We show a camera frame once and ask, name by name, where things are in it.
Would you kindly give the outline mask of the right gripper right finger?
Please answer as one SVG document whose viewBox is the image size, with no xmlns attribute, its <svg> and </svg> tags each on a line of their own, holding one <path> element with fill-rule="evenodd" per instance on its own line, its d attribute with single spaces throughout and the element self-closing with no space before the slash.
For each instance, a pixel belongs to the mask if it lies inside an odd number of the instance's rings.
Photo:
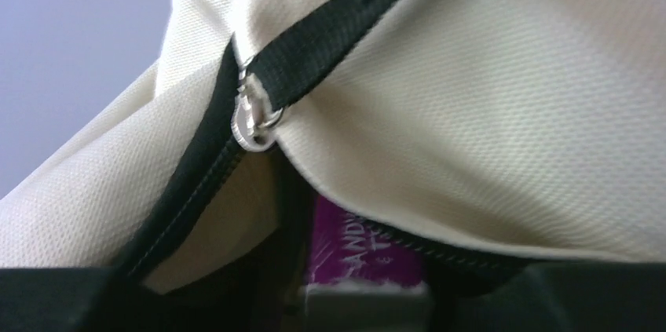
<svg viewBox="0 0 666 332">
<path fill-rule="evenodd" d="M 663 331 L 663 264 L 532 265 L 457 303 L 453 331 Z"/>
</svg>

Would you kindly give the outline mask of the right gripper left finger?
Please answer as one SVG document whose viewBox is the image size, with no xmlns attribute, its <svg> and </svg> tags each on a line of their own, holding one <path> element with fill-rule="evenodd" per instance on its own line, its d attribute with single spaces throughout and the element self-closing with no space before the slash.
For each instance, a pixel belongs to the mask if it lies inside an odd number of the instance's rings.
<svg viewBox="0 0 666 332">
<path fill-rule="evenodd" d="M 1 330 L 155 331 L 156 310 L 109 269 L 2 269 Z"/>
</svg>

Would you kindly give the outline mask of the beige canvas backpack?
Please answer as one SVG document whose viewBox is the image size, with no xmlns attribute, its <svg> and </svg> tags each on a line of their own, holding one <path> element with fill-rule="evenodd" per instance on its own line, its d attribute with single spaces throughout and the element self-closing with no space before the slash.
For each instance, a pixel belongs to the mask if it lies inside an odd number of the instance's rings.
<svg viewBox="0 0 666 332">
<path fill-rule="evenodd" d="M 106 265 L 164 194 L 223 49 L 327 0 L 172 0 L 159 59 L 1 201 L 1 266 Z M 665 259 L 665 0 L 400 0 L 278 125 L 339 205 L 494 254 Z"/>
</svg>

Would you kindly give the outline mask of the purple Treehouse paperback book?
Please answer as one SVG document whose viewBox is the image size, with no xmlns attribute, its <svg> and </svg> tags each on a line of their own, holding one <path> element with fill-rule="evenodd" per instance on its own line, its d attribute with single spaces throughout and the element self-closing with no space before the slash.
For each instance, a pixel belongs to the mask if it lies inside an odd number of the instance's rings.
<svg viewBox="0 0 666 332">
<path fill-rule="evenodd" d="M 359 281 L 372 285 L 420 286 L 419 254 L 365 225 L 364 220 L 318 196 L 313 216 L 307 283 L 337 285 Z"/>
</svg>

